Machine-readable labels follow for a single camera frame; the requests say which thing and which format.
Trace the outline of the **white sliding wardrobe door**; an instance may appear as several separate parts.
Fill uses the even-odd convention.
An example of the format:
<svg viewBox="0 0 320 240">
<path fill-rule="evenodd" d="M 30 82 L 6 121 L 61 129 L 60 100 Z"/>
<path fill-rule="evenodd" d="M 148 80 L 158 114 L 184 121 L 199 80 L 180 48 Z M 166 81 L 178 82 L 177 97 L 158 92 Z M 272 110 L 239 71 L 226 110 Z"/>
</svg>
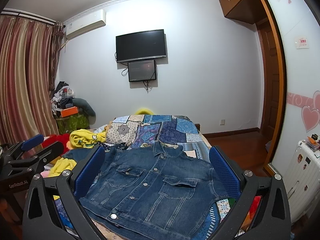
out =
<svg viewBox="0 0 320 240">
<path fill-rule="evenodd" d="M 285 174 L 300 140 L 319 134 L 319 23 L 304 0 L 267 0 L 286 63 L 286 109 L 271 165 Z"/>
</svg>

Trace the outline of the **blue patchwork bed cover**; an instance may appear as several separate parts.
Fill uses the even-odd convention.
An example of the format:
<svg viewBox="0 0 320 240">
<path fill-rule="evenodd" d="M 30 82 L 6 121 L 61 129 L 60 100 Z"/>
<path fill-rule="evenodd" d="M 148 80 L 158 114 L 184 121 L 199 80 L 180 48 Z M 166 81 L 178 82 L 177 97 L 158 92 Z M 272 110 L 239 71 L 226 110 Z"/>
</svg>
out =
<svg viewBox="0 0 320 240">
<path fill-rule="evenodd" d="M 167 147 L 182 147 L 187 156 L 202 159 L 210 163 L 209 150 L 204 137 L 195 124 L 185 116 L 171 115 L 128 115 L 114 119 L 108 126 L 100 127 L 93 133 L 106 132 L 106 141 L 96 145 L 104 150 L 116 147 L 123 150 L 147 147 L 160 142 Z M 74 168 L 83 160 L 92 148 L 72 148 L 60 160 L 65 168 Z M 208 215 L 191 239 L 208 239 L 213 234 L 228 211 L 234 198 L 218 200 L 210 208 Z M 114 233 L 103 224 L 92 219 L 95 226 L 106 239 L 126 239 Z"/>
</svg>

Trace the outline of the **green patterned storage box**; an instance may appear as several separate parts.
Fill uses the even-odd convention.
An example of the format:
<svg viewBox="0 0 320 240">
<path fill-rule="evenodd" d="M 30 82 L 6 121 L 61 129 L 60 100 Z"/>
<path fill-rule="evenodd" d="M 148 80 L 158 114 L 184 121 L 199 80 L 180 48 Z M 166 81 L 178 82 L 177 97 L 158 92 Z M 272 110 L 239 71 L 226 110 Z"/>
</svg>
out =
<svg viewBox="0 0 320 240">
<path fill-rule="evenodd" d="M 88 117 L 81 113 L 73 114 L 64 118 L 57 118 L 56 122 L 60 134 L 69 134 L 78 129 L 90 128 Z"/>
</svg>

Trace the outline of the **wall-mounted black television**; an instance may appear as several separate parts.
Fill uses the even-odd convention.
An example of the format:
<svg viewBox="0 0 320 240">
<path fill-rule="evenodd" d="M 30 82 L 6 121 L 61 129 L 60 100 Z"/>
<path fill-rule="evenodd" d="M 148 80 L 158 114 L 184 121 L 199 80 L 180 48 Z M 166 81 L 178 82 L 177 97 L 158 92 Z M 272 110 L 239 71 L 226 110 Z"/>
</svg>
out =
<svg viewBox="0 0 320 240">
<path fill-rule="evenodd" d="M 163 29 L 116 36 L 116 59 L 118 63 L 163 57 L 167 57 Z"/>
</svg>

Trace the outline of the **small black wall monitor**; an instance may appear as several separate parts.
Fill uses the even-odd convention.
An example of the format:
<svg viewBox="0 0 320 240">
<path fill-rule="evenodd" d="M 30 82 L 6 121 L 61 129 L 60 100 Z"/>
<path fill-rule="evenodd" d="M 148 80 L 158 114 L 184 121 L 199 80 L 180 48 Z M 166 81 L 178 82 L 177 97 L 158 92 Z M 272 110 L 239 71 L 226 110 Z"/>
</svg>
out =
<svg viewBox="0 0 320 240">
<path fill-rule="evenodd" d="M 135 61 L 128 63 L 129 82 L 156 80 L 155 60 Z"/>
</svg>

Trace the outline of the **red striped curtain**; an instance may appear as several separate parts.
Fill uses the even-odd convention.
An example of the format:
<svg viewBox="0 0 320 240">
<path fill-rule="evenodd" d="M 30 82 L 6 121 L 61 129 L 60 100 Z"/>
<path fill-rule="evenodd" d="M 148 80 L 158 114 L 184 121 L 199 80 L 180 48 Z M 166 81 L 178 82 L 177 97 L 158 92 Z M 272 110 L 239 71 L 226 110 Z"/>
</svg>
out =
<svg viewBox="0 0 320 240">
<path fill-rule="evenodd" d="M 50 94 L 55 89 L 63 31 L 16 16 L 1 16 L 1 142 L 57 133 Z"/>
</svg>

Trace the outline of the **yellow printed garment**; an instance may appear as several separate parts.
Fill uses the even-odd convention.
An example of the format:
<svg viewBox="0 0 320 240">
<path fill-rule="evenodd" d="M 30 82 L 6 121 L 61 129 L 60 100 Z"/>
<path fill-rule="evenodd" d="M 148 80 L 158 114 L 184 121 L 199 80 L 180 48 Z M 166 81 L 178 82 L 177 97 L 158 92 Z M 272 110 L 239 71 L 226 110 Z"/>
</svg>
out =
<svg viewBox="0 0 320 240">
<path fill-rule="evenodd" d="M 106 141 L 106 132 L 93 133 L 79 129 L 70 134 L 69 141 L 72 148 L 93 148 L 97 143 Z"/>
</svg>

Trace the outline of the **blue denim jacket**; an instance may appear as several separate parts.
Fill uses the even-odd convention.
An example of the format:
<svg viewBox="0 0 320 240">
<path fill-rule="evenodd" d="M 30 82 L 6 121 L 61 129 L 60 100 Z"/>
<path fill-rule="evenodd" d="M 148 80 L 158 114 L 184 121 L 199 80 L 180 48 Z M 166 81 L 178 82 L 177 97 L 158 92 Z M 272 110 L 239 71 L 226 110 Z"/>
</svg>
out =
<svg viewBox="0 0 320 240">
<path fill-rule="evenodd" d="M 126 239 L 191 239 L 215 202 L 227 196 L 211 163 L 155 142 L 106 149 L 80 203 L 92 219 Z"/>
</svg>

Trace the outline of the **pile of clothes in corner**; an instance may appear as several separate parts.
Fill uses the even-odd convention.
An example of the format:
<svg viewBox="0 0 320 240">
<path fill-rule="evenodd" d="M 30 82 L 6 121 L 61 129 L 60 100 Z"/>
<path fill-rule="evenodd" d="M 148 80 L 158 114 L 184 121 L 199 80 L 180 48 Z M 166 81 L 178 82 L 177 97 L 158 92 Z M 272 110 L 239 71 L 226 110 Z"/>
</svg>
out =
<svg viewBox="0 0 320 240">
<path fill-rule="evenodd" d="M 75 97 L 75 92 L 64 81 L 60 81 L 53 91 L 50 100 L 53 115 L 61 118 L 61 111 L 70 107 L 78 107 L 78 113 L 84 113 L 90 117 L 96 117 L 96 113 L 90 104 L 81 98 Z"/>
</svg>

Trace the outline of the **wooden wardrobe upper cabinet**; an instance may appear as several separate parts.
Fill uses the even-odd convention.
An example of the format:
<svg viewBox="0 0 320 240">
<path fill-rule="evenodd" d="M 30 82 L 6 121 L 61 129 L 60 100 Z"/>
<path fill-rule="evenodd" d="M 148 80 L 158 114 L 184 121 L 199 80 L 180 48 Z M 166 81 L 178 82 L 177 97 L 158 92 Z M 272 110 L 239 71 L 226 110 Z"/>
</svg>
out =
<svg viewBox="0 0 320 240">
<path fill-rule="evenodd" d="M 267 18 L 261 0 L 219 0 L 225 18 L 255 24 Z"/>
</svg>

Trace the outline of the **wooden door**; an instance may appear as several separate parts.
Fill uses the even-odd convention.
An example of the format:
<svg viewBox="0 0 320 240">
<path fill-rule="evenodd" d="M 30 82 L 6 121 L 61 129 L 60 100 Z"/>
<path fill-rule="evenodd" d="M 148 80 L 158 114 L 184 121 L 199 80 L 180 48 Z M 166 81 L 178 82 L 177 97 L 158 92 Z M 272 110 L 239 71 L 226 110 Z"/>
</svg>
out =
<svg viewBox="0 0 320 240">
<path fill-rule="evenodd" d="M 264 65 L 264 106 L 261 133 L 272 140 L 276 127 L 279 103 L 279 66 L 276 43 L 270 22 L 257 25 Z"/>
</svg>

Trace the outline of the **white wall air conditioner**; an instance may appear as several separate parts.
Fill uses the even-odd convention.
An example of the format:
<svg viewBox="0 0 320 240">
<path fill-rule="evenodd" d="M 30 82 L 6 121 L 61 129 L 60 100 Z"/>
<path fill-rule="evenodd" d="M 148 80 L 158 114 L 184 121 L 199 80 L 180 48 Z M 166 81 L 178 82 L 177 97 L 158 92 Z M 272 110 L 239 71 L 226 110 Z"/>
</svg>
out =
<svg viewBox="0 0 320 240">
<path fill-rule="evenodd" d="M 92 12 L 66 25 L 66 38 L 71 40 L 89 31 L 106 25 L 106 14 L 103 9 Z"/>
</svg>

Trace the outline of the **orange box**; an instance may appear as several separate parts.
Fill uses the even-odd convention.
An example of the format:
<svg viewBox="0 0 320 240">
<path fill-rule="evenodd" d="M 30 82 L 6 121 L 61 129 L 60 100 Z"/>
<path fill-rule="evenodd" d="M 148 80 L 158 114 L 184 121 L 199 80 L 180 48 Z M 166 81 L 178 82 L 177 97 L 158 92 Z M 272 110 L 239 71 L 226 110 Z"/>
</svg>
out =
<svg viewBox="0 0 320 240">
<path fill-rule="evenodd" d="M 73 114 L 77 114 L 77 113 L 78 113 L 78 107 L 74 106 L 74 107 L 70 107 L 67 109 L 63 109 L 61 111 L 61 117 L 64 118 L 64 117 L 67 117 L 67 116 L 70 116 Z"/>
</svg>

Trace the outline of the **yellow plush at bed end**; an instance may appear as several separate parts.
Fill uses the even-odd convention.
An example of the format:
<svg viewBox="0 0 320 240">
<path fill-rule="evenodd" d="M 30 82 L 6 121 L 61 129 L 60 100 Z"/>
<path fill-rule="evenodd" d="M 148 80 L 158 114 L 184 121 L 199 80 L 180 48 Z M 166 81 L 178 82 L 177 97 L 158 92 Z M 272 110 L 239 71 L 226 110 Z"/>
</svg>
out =
<svg viewBox="0 0 320 240">
<path fill-rule="evenodd" d="M 154 113 L 147 108 L 141 108 L 136 111 L 135 115 L 154 115 Z"/>
</svg>

